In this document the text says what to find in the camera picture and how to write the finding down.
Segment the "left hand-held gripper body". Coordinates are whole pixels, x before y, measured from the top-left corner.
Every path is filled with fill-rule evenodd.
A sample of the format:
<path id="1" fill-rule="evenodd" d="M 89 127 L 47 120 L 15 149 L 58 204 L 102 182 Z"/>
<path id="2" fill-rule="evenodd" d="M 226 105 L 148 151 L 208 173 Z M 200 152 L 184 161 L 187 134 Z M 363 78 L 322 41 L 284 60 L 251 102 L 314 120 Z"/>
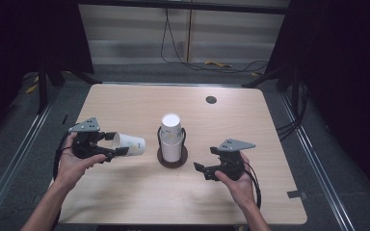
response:
<path id="1" fill-rule="evenodd" d="M 90 117 L 71 126 L 68 132 L 76 134 L 71 145 L 72 153 L 76 157 L 87 159 L 94 155 L 102 154 L 107 160 L 113 159 L 112 149 L 97 145 L 99 141 L 106 138 L 106 134 L 100 131 L 100 126 L 95 117 Z"/>

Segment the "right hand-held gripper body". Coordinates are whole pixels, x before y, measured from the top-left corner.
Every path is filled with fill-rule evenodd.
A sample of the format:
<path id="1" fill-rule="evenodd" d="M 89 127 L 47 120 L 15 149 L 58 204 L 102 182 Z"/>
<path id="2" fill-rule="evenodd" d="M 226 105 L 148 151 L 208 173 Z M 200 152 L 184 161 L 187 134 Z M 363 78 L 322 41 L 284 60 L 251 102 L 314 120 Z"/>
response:
<path id="1" fill-rule="evenodd" d="M 245 170 L 241 150 L 251 148 L 255 148 L 254 143 L 226 139 L 217 147 L 217 155 L 221 161 L 221 172 L 231 180 L 237 181 Z"/>

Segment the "white printed cup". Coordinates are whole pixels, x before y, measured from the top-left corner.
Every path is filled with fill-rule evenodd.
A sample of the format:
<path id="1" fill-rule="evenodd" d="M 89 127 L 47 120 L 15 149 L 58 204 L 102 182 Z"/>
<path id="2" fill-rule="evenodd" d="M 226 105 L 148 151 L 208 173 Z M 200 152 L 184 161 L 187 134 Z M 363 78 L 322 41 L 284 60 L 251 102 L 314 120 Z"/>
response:
<path id="1" fill-rule="evenodd" d="M 116 133 L 112 141 L 112 148 L 124 147 L 128 148 L 126 156 L 143 155 L 145 153 L 145 140 L 139 137 Z"/>

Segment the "cup holder with wooden base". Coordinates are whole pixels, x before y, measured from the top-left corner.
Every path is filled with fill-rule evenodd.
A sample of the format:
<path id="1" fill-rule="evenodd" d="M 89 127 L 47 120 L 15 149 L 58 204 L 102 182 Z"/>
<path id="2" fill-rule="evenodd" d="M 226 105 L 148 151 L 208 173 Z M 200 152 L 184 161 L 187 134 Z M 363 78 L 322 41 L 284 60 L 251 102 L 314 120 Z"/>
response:
<path id="1" fill-rule="evenodd" d="M 182 167 L 188 159 L 188 149 L 185 146 L 186 141 L 186 130 L 182 128 L 180 134 L 182 139 L 177 144 L 166 144 L 161 141 L 161 130 L 158 129 L 158 150 L 157 150 L 157 160 L 158 162 L 166 168 L 178 168 Z"/>

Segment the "stack of white paper cups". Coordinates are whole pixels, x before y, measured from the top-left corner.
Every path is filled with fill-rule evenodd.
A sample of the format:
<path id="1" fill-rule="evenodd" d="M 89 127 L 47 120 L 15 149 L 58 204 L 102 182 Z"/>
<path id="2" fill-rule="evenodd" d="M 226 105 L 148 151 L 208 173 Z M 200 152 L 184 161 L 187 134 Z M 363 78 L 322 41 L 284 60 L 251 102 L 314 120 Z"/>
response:
<path id="1" fill-rule="evenodd" d="M 169 163 L 177 162 L 181 156 L 181 142 L 183 139 L 181 120 L 174 113 L 162 117 L 160 141 L 163 159 Z"/>

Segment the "person's right hand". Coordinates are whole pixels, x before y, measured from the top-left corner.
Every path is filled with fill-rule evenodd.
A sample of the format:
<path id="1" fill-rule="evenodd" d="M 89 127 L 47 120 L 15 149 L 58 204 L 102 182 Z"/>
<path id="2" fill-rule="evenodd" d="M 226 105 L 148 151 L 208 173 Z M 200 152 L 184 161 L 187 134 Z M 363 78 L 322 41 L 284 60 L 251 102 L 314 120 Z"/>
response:
<path id="1" fill-rule="evenodd" d="M 237 180 L 231 180 L 223 172 L 217 170 L 215 176 L 226 185 L 233 200 L 242 211 L 257 210 L 254 198 L 253 180 L 251 179 L 251 170 L 249 168 L 249 159 L 241 154 L 244 162 L 245 171 Z"/>

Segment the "person's left hand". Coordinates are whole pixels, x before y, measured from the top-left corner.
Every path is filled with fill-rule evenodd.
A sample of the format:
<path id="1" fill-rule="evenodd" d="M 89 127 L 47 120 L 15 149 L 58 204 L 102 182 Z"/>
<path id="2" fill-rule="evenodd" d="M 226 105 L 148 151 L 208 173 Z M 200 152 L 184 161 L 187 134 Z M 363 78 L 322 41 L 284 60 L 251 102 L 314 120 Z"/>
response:
<path id="1" fill-rule="evenodd" d="M 66 192 L 71 191 L 75 187 L 88 168 L 106 159 L 103 154 L 96 154 L 87 159 L 76 157 L 71 148 L 76 136 L 76 133 L 71 133 L 66 138 L 66 144 L 62 148 L 60 162 L 58 164 L 58 174 L 53 183 L 56 188 Z"/>

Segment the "black metal stand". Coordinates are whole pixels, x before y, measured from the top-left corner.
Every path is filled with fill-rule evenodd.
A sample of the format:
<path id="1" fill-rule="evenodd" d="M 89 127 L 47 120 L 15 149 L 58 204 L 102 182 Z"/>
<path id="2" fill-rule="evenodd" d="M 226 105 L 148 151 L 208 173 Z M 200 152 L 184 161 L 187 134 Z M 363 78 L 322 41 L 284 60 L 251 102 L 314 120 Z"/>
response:
<path id="1" fill-rule="evenodd" d="M 76 67 L 67 63 L 56 63 L 55 61 L 41 61 L 39 64 L 39 93 L 40 93 L 40 105 L 38 113 L 42 113 L 48 105 L 48 94 L 47 94 L 47 81 L 54 87 L 62 87 L 65 84 L 65 77 L 63 72 L 70 72 L 79 79 L 85 81 L 90 85 L 100 84 L 100 81 L 89 77 L 82 71 L 79 71 Z"/>
<path id="2" fill-rule="evenodd" d="M 242 87 L 246 89 L 254 89 L 266 81 L 277 79 L 276 89 L 279 92 L 286 92 L 293 84 L 297 67 L 292 64 L 283 64 L 273 70 L 266 71 L 252 82 L 243 84 Z"/>

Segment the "dark curtain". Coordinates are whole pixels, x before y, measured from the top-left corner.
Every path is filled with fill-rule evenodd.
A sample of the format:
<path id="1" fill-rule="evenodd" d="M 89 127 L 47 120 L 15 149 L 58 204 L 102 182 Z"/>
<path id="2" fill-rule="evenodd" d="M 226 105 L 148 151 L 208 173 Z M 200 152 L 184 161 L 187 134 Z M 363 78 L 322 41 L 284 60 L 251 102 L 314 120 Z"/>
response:
<path id="1" fill-rule="evenodd" d="M 0 0 L 0 120 L 41 66 L 55 86 L 62 70 L 93 72 L 77 0 Z"/>
<path id="2" fill-rule="evenodd" d="M 290 0 L 268 68 L 299 77 L 370 180 L 370 0 Z"/>

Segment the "black crossbar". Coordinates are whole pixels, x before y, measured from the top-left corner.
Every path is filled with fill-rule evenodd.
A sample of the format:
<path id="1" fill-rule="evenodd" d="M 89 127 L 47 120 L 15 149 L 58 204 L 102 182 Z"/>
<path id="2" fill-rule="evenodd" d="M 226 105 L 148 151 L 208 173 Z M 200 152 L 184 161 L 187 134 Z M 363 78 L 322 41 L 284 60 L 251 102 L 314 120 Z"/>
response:
<path id="1" fill-rule="evenodd" d="M 229 12 L 229 13 L 265 13 L 265 14 L 288 14 L 291 11 L 282 7 L 264 6 L 245 6 L 217 3 L 164 1 L 164 0 L 76 0 L 81 5 L 96 6 L 118 6 L 118 7 L 137 7 L 154 9 L 176 9 L 176 10 L 195 10 L 209 12 Z"/>

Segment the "metal floor rail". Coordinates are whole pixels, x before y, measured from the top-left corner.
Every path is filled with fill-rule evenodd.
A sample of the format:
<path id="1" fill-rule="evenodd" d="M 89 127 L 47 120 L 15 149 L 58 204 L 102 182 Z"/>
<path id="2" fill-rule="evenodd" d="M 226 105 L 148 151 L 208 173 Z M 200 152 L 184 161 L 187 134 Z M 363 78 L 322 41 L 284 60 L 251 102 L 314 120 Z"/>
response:
<path id="1" fill-rule="evenodd" d="M 319 156 L 317 155 L 316 150 L 314 149 L 312 142 L 310 141 L 309 136 L 307 135 L 307 132 L 305 131 L 304 127 L 297 122 L 297 118 L 294 116 L 290 99 L 285 93 L 283 93 L 280 98 L 289 119 L 295 125 L 294 132 L 297 134 L 306 158 L 311 164 L 317 181 L 320 184 L 324 196 L 330 205 L 331 211 L 334 214 L 341 231 L 356 231 L 349 214 L 342 203 L 342 200 L 338 196 L 323 164 L 319 159 Z"/>
<path id="2" fill-rule="evenodd" d="M 0 205 L 2 204 L 3 199 L 8 193 L 8 190 L 19 171 L 19 168 L 25 161 L 33 142 L 40 132 L 42 125 L 46 121 L 47 116 L 52 109 L 52 105 L 53 102 L 49 102 L 35 117 L 35 120 L 33 121 L 30 129 L 22 140 L 22 143 L 16 149 L 16 152 L 14 153 L 14 156 L 12 157 L 9 165 L 5 169 L 3 175 L 0 177 Z"/>

